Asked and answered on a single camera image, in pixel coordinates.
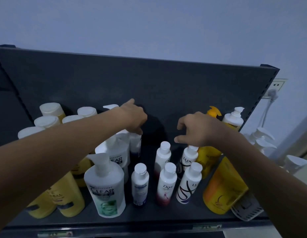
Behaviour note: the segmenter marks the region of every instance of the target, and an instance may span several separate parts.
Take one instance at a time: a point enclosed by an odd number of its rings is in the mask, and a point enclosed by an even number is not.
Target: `dark gray shelf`
[[[155,203],[157,182],[153,178],[153,165],[157,146],[142,147],[141,162],[145,163],[150,175],[147,204],[137,208],[132,204],[130,180],[125,185],[126,209],[121,216],[106,219],[100,217],[96,211],[92,198],[86,188],[82,189],[86,207],[75,217],[67,218],[56,210],[50,216],[43,219],[35,219],[25,211],[21,212],[2,232],[2,236],[15,234],[21,237],[37,237],[38,232],[60,231],[68,228],[75,233],[75,237],[86,235],[113,235],[141,231],[172,231],[182,230],[187,232],[194,229],[203,230],[206,225],[220,225],[220,228],[251,227],[269,224],[268,217],[263,214],[251,222],[243,222],[229,211],[224,215],[211,212],[203,203],[202,193],[209,177],[202,180],[191,201],[180,204],[173,194],[167,207],[160,207]],[[176,163],[182,154],[184,147],[172,145],[171,162]],[[130,165],[130,174],[134,165]]]

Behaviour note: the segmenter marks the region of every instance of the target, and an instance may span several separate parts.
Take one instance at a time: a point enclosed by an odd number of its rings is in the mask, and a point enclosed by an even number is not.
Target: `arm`
[[[234,165],[283,237],[307,237],[307,185],[278,167],[242,134],[197,112],[179,119],[187,134],[175,142],[213,146]]]
[[[147,120],[129,100],[96,116],[52,127],[0,147],[0,230],[97,145]]]

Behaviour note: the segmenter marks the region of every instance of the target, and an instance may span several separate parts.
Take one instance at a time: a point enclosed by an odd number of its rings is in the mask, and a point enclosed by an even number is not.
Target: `wall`
[[[3,43],[61,52],[270,64],[281,69],[278,78],[289,79],[265,125],[275,144],[307,116],[307,0],[0,0]],[[259,102],[243,133],[258,126],[266,105],[267,100]]]

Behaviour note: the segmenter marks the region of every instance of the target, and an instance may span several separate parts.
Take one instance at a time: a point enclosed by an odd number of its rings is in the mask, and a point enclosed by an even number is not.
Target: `electrical outlet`
[[[287,79],[281,79],[281,78],[275,78],[273,80],[273,82],[271,83],[271,85],[269,86],[269,88],[267,89],[266,93],[264,94],[263,98],[270,98],[267,94],[268,91],[271,89],[277,89],[278,92],[280,91],[280,89],[282,88],[282,86],[284,85],[284,83],[287,81]]]

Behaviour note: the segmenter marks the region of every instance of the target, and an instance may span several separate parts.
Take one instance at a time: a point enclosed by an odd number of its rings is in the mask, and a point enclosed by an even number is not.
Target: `forearm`
[[[124,114],[114,108],[0,147],[0,223],[5,225],[97,145],[124,128]]]
[[[221,150],[283,237],[307,234],[307,185],[278,167],[241,134],[227,130]]]

